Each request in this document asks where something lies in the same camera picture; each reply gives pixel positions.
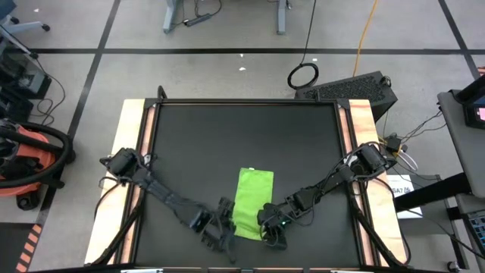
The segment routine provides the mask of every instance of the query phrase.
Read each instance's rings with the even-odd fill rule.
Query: green cloth
[[[273,176],[272,171],[241,168],[233,211],[237,236],[261,240],[256,215],[265,203],[271,202]]]

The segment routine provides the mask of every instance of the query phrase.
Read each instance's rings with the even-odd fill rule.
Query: desk leg
[[[394,206],[396,207],[396,212],[402,212],[429,202],[443,200],[459,193],[470,192],[471,189],[467,177],[464,173],[460,173],[430,186],[403,194],[394,199]]]
[[[278,35],[286,33],[286,0],[278,0]]]
[[[167,12],[164,20],[164,33],[167,34],[172,30],[172,22],[177,16],[178,0],[167,0]]]

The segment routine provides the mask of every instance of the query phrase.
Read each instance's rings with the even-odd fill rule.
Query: black floor stripe
[[[111,28],[113,27],[114,18],[116,17],[116,13],[119,7],[120,0],[114,0],[113,7],[111,8],[111,12],[109,13],[108,21],[106,22],[105,30],[103,30],[101,40],[99,41],[96,54],[94,56],[94,59],[92,60],[91,68],[89,69],[89,73],[86,78],[86,82],[84,83],[83,91],[81,92],[79,101],[77,102],[73,119],[70,122],[68,134],[73,138],[76,136],[77,128],[79,127],[79,122],[81,120],[81,116],[83,115],[83,110],[86,106],[89,92],[91,91],[92,82],[94,81],[96,71],[99,67],[99,62],[101,61],[102,50],[106,47],[106,42],[108,41],[109,33],[111,32]]]
[[[453,19],[451,11],[449,11],[448,5],[446,4],[445,0],[438,0],[440,3],[441,9],[443,9],[443,13],[445,14],[446,20],[448,21],[449,27],[452,29],[453,35],[455,36],[456,42],[458,43],[461,50],[463,50],[463,56],[467,62],[468,68],[470,69],[471,75],[476,80],[480,77],[478,73],[477,65],[473,61],[473,58],[468,51],[467,45],[463,40],[462,34],[456,25],[455,19]]]
[[[304,49],[32,49],[39,54],[303,54]],[[477,55],[485,55],[485,49],[475,49]],[[357,49],[308,49],[310,54],[355,55]],[[363,55],[463,55],[462,49],[362,49]]]

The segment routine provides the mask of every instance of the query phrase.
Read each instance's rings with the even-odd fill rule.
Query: wheel
[[[24,211],[35,209],[39,205],[39,202],[38,190],[17,196],[17,207]]]
[[[67,156],[66,165],[74,162],[76,160],[76,152],[74,150],[70,151],[69,155]]]
[[[10,18],[10,22],[12,22],[14,24],[18,24],[18,23],[20,23],[20,20],[18,20],[17,17],[12,17],[12,18]]]
[[[456,273],[456,272],[461,271],[460,267],[458,266],[458,264],[456,262],[448,262],[446,264],[446,267],[448,268],[448,271],[450,271],[452,273]]]

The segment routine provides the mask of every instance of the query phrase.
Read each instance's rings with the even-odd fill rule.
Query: vacuum cleaner
[[[60,140],[62,146],[51,144],[45,135]],[[60,171],[75,158],[67,134],[41,124],[0,120],[0,196],[16,196],[20,209],[39,205],[42,184],[64,187]]]

